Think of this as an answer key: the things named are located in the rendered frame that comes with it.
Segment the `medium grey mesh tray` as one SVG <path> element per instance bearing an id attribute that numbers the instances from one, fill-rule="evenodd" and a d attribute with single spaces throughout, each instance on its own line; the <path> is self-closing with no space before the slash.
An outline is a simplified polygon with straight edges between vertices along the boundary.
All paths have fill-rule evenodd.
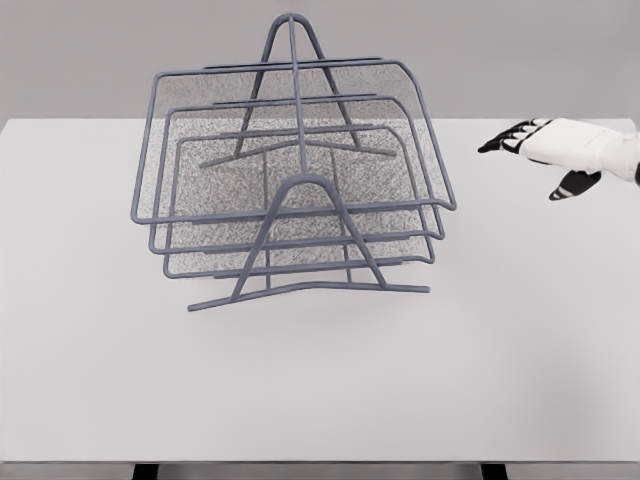
<path id="1" fill-rule="evenodd" d="M 422 255 L 452 202 L 422 107 L 392 95 L 156 111 L 136 212 L 156 251 L 237 257 Z"/>

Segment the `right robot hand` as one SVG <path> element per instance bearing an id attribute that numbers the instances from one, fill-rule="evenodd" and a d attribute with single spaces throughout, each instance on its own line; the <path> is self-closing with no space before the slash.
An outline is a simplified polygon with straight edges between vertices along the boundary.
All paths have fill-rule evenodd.
<path id="1" fill-rule="evenodd" d="M 584 194 L 605 172 L 629 182 L 621 156 L 621 144 L 629 135 L 586 121 L 533 118 L 498 133 L 478 152 L 502 150 L 564 169 L 566 175 L 549 195 L 551 201 L 559 201 Z"/>

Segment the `large grey mesh tray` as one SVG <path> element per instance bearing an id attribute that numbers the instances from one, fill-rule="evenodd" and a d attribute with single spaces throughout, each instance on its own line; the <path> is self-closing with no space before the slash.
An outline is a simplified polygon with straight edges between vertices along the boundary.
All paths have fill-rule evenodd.
<path id="1" fill-rule="evenodd" d="M 377 57 L 207 67 L 152 83 L 132 220 L 253 220 L 276 189 L 326 177 L 355 213 L 437 222 L 456 199 L 421 88 Z"/>

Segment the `small grey mesh tray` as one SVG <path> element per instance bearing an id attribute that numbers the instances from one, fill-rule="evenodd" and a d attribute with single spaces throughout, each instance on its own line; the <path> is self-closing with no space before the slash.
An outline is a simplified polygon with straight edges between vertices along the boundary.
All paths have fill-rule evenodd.
<path id="1" fill-rule="evenodd" d="M 308 172 L 335 185 L 375 259 L 424 261 L 436 230 L 428 179 L 430 152 L 405 126 L 367 125 L 325 130 L 305 139 Z M 167 150 L 159 211 L 171 218 L 155 246 L 166 251 L 173 276 L 240 272 L 263 215 L 280 184 L 302 173 L 300 142 L 293 134 L 247 138 L 227 134 L 191 137 Z M 363 257 L 318 186 L 300 185 L 287 195 L 254 267 L 276 272 L 293 265 L 338 264 Z M 330 246 L 329 239 L 343 240 Z"/>

